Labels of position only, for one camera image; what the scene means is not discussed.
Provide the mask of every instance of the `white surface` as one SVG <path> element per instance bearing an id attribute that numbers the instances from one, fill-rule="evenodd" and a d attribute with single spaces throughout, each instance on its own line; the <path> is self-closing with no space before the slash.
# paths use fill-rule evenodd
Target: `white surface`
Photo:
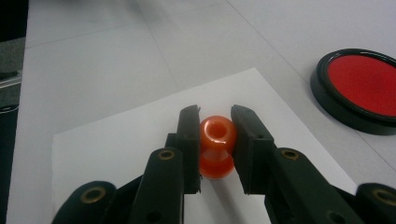
<path id="1" fill-rule="evenodd" d="M 142 175 L 149 154 L 163 147 L 166 135 L 176 131 L 179 111 L 193 104 L 202 108 L 201 119 L 230 117 L 233 104 L 253 109 L 278 147 L 302 151 L 329 182 L 355 192 L 353 181 L 326 149 L 259 72 L 250 69 L 56 134 L 52 154 L 55 209 L 85 183 L 105 180 L 119 188 Z M 236 172 L 222 180 L 205 179 L 202 193 L 186 198 L 186 223 L 243 224 L 267 219 L 263 197 L 244 195 Z"/>
<path id="2" fill-rule="evenodd" d="M 56 133 L 251 67 L 357 184 L 396 188 L 395 136 L 344 126 L 318 106 L 308 84 L 318 60 L 337 49 L 395 58 L 395 5 L 31 0 L 8 223 L 50 223 Z"/>

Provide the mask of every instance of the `red disc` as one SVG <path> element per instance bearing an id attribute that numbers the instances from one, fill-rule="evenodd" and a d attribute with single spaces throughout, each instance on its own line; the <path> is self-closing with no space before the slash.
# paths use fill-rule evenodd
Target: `red disc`
<path id="1" fill-rule="evenodd" d="M 372 113 L 396 116 L 396 68 L 378 59 L 347 55 L 329 65 L 329 79 L 354 105 Z"/>

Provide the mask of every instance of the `white table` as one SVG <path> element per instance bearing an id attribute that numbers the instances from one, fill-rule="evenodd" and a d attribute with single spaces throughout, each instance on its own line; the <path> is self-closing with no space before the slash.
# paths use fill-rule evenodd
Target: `white table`
<path id="1" fill-rule="evenodd" d="M 396 137 L 344 126 L 309 89 L 331 51 L 395 58 L 395 4 L 31 1 L 7 222 L 51 221 L 56 134 L 253 67 L 356 184 L 395 188 Z"/>

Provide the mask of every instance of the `gray floor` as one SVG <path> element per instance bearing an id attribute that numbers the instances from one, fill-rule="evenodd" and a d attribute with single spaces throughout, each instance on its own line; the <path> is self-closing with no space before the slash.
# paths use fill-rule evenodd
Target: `gray floor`
<path id="1" fill-rule="evenodd" d="M 0 42 L 0 72 L 22 70 L 25 38 Z M 20 102 L 21 84 L 0 88 L 0 107 Z"/>

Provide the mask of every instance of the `round container lid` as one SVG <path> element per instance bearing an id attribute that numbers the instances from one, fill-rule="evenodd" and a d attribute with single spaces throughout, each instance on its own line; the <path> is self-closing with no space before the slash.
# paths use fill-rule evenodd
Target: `round container lid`
<path id="1" fill-rule="evenodd" d="M 324 56 L 311 77 L 319 104 L 347 126 L 375 134 L 396 133 L 396 60 L 366 49 Z"/>

